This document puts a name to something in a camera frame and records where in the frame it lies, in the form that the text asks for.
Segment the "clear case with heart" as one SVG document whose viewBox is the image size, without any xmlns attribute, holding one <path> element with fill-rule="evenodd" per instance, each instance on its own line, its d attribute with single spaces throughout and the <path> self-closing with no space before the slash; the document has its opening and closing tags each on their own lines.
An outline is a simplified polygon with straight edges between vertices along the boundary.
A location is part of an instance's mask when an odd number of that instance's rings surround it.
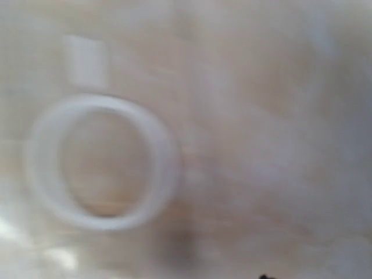
<svg viewBox="0 0 372 279">
<path fill-rule="evenodd" d="M 2 278 L 370 278 L 370 1 L 2 1 Z"/>
</svg>

